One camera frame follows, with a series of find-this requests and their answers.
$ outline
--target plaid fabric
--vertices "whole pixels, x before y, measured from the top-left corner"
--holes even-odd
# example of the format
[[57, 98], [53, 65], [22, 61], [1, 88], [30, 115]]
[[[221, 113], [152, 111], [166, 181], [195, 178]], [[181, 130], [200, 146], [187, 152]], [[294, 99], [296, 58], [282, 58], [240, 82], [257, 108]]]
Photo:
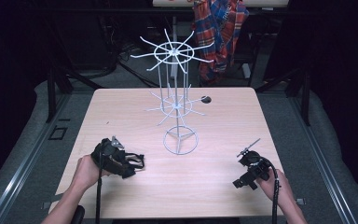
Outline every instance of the plaid fabric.
[[241, 26], [249, 15], [241, 0], [195, 0], [195, 33], [201, 49], [200, 57], [213, 60], [200, 63], [200, 83], [208, 85], [219, 81], [233, 54]]

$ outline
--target red and blue plaid cloth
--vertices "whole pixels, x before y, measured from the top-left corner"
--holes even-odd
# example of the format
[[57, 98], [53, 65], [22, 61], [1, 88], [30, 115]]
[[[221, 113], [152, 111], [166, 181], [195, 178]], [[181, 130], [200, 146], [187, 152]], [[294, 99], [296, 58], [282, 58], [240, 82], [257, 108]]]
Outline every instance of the red and blue plaid cloth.
[[233, 55], [241, 26], [249, 15], [241, 0], [195, 0], [195, 33], [200, 57], [213, 60], [200, 63], [200, 84], [210, 85], [220, 80]]

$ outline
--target hanging clothing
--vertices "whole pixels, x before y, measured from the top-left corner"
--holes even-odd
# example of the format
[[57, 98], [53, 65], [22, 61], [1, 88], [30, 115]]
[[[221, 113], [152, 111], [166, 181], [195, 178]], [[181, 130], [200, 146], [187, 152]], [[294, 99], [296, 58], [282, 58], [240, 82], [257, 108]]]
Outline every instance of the hanging clothing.
[[214, 44], [200, 50], [200, 57], [213, 60], [200, 63], [200, 84], [210, 85], [219, 81], [226, 71], [240, 35], [241, 26], [249, 12], [241, 0], [195, 0], [195, 33], [199, 47]]

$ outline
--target wooden table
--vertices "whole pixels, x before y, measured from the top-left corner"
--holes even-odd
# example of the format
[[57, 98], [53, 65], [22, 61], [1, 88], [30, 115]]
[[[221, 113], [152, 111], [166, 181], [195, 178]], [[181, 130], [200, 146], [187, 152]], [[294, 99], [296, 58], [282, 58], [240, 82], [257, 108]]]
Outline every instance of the wooden table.
[[[247, 7], [287, 7], [289, 0], [244, 0]], [[193, 7], [187, 0], [153, 0], [154, 7]]]
[[[103, 138], [115, 135], [126, 151], [145, 154], [145, 169], [124, 180], [117, 175], [103, 177], [101, 218], [271, 216], [272, 202], [262, 189], [236, 189], [232, 184], [247, 172], [237, 155], [258, 138], [251, 150], [282, 169], [255, 91], [191, 89], [192, 100], [208, 95], [212, 101], [193, 104], [193, 110], [205, 115], [185, 116], [186, 125], [200, 139], [186, 155], [175, 155], [163, 146], [163, 136], [176, 119], [158, 126], [165, 115], [160, 110], [147, 111], [160, 104], [151, 92], [159, 95], [159, 89], [94, 93], [57, 194], [68, 188], [78, 158], [90, 154]], [[80, 202], [85, 218], [95, 217], [96, 187], [87, 190]]]

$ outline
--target light wood tabletop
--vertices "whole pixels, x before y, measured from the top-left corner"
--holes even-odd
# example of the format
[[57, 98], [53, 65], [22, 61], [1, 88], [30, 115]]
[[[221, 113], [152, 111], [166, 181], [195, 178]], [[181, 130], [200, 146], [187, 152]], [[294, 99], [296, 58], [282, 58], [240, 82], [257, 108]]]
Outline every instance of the light wood tabletop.
[[[193, 7], [194, 1], [153, 0], [154, 7]], [[287, 7], [289, 0], [243, 0], [247, 7]]]
[[[115, 135], [126, 152], [145, 155], [145, 168], [126, 179], [103, 177], [101, 218], [271, 216], [272, 202], [261, 188], [236, 189], [232, 184], [247, 172], [237, 155], [258, 138], [251, 150], [282, 170], [255, 91], [190, 89], [189, 99], [208, 95], [212, 101], [188, 105], [194, 112], [188, 113], [184, 122], [196, 131], [199, 142], [185, 155], [164, 147], [164, 134], [176, 125], [176, 119], [162, 122], [165, 114], [161, 110], [148, 110], [160, 108], [160, 100], [152, 92], [159, 95], [159, 89], [94, 92], [57, 194], [69, 187], [77, 160], [90, 154], [103, 138]], [[95, 184], [80, 202], [86, 209], [85, 218], [95, 217], [96, 189]]]

